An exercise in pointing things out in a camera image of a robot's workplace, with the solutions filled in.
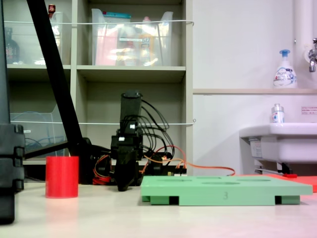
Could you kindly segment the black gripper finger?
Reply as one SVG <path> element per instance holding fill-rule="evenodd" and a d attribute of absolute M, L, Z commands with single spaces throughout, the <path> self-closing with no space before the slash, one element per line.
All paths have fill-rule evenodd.
<path fill-rule="evenodd" d="M 123 162 L 117 160 L 115 165 L 115 182 L 118 191 L 126 191 L 129 186 L 137 181 L 137 162 Z"/>

